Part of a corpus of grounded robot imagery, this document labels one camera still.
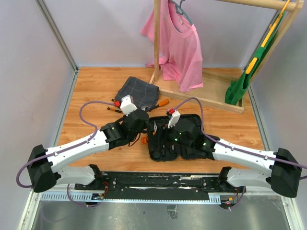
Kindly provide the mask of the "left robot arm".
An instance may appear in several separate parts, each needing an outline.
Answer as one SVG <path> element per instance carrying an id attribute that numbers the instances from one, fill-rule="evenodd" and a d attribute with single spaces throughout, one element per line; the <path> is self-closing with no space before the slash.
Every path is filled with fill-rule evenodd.
<path id="1" fill-rule="evenodd" d="M 28 159 L 27 171 L 36 193 L 59 184 L 82 184 L 91 189 L 102 186 L 103 178 L 97 166 L 70 167 L 69 164 L 89 155 L 112 150 L 133 142 L 145 133 L 149 122 L 147 112 L 137 109 L 95 133 L 61 146 L 35 146 Z"/>

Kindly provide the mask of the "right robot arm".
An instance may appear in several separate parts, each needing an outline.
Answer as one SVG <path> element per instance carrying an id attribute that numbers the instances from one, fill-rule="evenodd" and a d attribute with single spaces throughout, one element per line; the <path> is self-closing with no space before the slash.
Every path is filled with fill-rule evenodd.
<path id="1" fill-rule="evenodd" d="M 204 134 L 201 127 L 187 119 L 171 120 L 167 127 L 170 140 L 179 148 L 183 158 L 229 161 L 247 167 L 245 170 L 230 166 L 222 168 L 217 180 L 220 190 L 227 192 L 242 186 L 266 187 L 285 197 L 297 196 L 302 166 L 289 150 L 265 151 L 236 145 Z"/>

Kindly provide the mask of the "orange handled pliers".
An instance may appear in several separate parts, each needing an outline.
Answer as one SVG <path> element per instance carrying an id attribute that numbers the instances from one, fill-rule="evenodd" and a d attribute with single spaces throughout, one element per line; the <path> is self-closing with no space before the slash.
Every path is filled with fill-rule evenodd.
<path id="1" fill-rule="evenodd" d="M 153 126 L 154 126 L 154 127 L 153 127 L 153 129 L 154 129 L 154 130 L 153 130 L 153 135 L 154 135 L 154 134 L 156 134 L 156 131 L 157 131 L 157 124 L 156 124 L 156 121 L 154 121 Z"/>

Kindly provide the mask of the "black plastic tool case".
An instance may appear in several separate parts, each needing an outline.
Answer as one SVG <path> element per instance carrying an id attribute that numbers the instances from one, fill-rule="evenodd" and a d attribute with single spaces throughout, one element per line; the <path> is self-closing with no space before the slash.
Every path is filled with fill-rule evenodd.
<path id="1" fill-rule="evenodd" d="M 212 154 L 206 137 L 201 133 L 201 118 L 196 114 L 181 115 L 174 127 L 168 128 L 168 116 L 149 119 L 147 140 L 149 156 L 153 161 L 206 159 Z"/>

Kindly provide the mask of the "claw hammer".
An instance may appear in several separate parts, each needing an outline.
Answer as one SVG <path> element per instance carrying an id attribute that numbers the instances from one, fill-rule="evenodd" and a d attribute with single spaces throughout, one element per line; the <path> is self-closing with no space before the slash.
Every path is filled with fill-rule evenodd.
<path id="1" fill-rule="evenodd" d="M 165 128 L 164 125 L 159 126 L 157 124 L 157 131 L 156 131 L 156 134 L 153 136 L 154 137 L 154 147 L 159 152 L 160 155 L 162 155 L 163 148 L 164 148 L 164 145 L 165 145 L 165 130 L 164 130 L 164 128 Z"/>

